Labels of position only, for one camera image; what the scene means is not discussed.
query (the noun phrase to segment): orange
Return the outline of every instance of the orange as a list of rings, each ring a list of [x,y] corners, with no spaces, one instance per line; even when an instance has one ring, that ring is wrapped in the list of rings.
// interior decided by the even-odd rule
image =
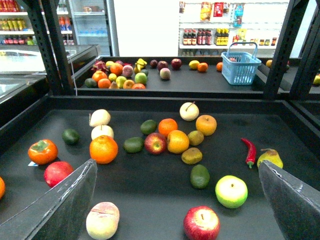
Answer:
[[[216,65],[216,70],[218,71],[218,72],[222,72],[222,67],[223,67],[223,63],[222,63],[222,61],[221,62],[218,62],[217,63],[217,65]]]
[[[217,129],[217,121],[213,116],[201,115],[195,121],[195,128],[203,135],[210,136]]]
[[[100,79],[107,79],[108,77],[103,71],[98,70],[92,75],[92,78],[96,82],[99,82]]]
[[[167,137],[167,149],[173,154],[182,154],[189,148],[189,138],[187,134],[180,130],[173,130]]]
[[[161,120],[158,125],[158,131],[160,134],[168,137],[169,133],[178,129],[178,123],[172,118],[166,118]]]
[[[0,199],[5,195],[6,184],[5,181],[0,177]]]
[[[110,66],[110,72],[119,77],[122,74],[123,68],[124,67],[120,63],[114,63]]]
[[[201,62],[198,64],[198,71],[201,73],[205,73],[208,70],[208,64],[206,64],[205,62]]]
[[[98,81],[98,88],[108,89],[111,85],[111,82],[108,78],[102,78]]]
[[[108,164],[116,158],[118,144],[112,137],[101,135],[91,141],[89,151],[97,164]]]

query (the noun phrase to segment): black tray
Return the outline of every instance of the black tray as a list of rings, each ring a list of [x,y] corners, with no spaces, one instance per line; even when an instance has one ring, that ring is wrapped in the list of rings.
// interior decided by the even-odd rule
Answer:
[[[103,61],[121,60],[124,63],[132,64],[139,57],[104,57]],[[251,85],[231,85],[216,69],[216,64],[222,62],[221,57],[180,57],[182,67],[180,70],[173,70],[171,60],[174,57],[142,57],[148,65],[149,71],[146,90],[134,89],[99,89],[87,88],[84,81],[91,78],[93,72],[88,69],[81,76],[77,76],[77,87],[79,96],[131,96],[131,97],[178,97],[178,98],[232,98],[232,99],[262,99],[265,83],[257,74]],[[149,62],[152,59],[166,61],[171,71],[170,80],[161,80],[159,71],[152,69]],[[191,70],[188,66],[191,60],[199,60],[209,64],[207,72],[200,73]]]
[[[189,133],[195,121],[186,122],[179,115],[180,106],[193,99],[132,97],[49,97],[43,98],[9,125],[0,129],[0,176],[7,190],[0,201],[0,223],[13,216],[49,187],[43,179],[45,166],[28,166],[28,148],[49,138],[59,149],[60,160],[74,168],[90,158],[91,130],[89,113],[107,109],[110,126],[118,143],[116,159],[99,165],[95,192],[90,207],[99,202],[113,202],[120,210],[115,240],[186,240],[183,219],[191,207],[213,208],[221,222],[218,240],[283,240],[273,211],[265,199],[256,166],[245,164],[247,147],[240,140],[253,141],[256,148],[277,149],[284,169],[320,190],[320,132],[285,101],[196,99],[201,114],[217,120],[217,130],[198,146],[210,172],[209,186],[192,188],[193,166],[180,155],[165,152],[159,156],[145,150],[127,154],[122,145],[127,138],[142,136],[140,125],[147,119],[173,118],[180,130]],[[67,146],[61,138],[66,128],[76,129],[81,139]],[[215,185],[225,175],[243,179],[248,198],[238,209],[223,207],[215,196]],[[90,240],[85,226],[80,240]]]

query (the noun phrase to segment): dark red apple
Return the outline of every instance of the dark red apple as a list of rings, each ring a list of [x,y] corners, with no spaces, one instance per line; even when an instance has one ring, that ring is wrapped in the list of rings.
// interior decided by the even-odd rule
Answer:
[[[158,65],[158,61],[157,60],[153,59],[153,60],[150,61],[151,68],[155,69],[157,67],[157,65]]]
[[[186,213],[183,228],[190,240],[215,240],[220,231],[220,220],[210,207],[195,206]]]
[[[174,70],[179,70],[182,66],[182,61],[178,58],[172,59],[171,66]]]
[[[74,168],[70,163],[66,161],[55,161],[45,169],[44,180],[50,188],[53,188],[68,177],[73,171]]]
[[[123,62],[123,61],[121,61],[121,60],[117,60],[117,61],[115,61],[115,63],[117,63],[117,64],[121,64],[122,66],[124,66],[124,62]]]
[[[158,70],[160,72],[161,69],[168,67],[168,63],[166,61],[159,61],[158,65],[156,67],[158,68]]]
[[[166,137],[158,132],[153,132],[145,138],[144,147],[149,153],[159,155],[167,149]]]

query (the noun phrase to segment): packaged snack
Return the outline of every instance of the packaged snack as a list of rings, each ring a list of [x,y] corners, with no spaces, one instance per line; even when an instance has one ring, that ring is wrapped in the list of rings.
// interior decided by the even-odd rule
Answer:
[[[210,21],[212,12],[212,3],[204,1],[201,3],[200,20]]]
[[[222,17],[224,13],[224,3],[223,2],[215,2],[213,8],[213,16],[214,17]]]

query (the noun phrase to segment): plastic basket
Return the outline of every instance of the plastic basket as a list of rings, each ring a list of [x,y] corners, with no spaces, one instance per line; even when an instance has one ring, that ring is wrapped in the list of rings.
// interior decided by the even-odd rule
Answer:
[[[231,85],[251,85],[258,66],[261,65],[261,61],[257,58],[258,45],[255,42],[241,42],[241,44],[255,45],[253,53],[250,54],[248,52],[230,52],[230,48],[234,44],[240,43],[233,42],[228,51],[221,54],[222,75]]]

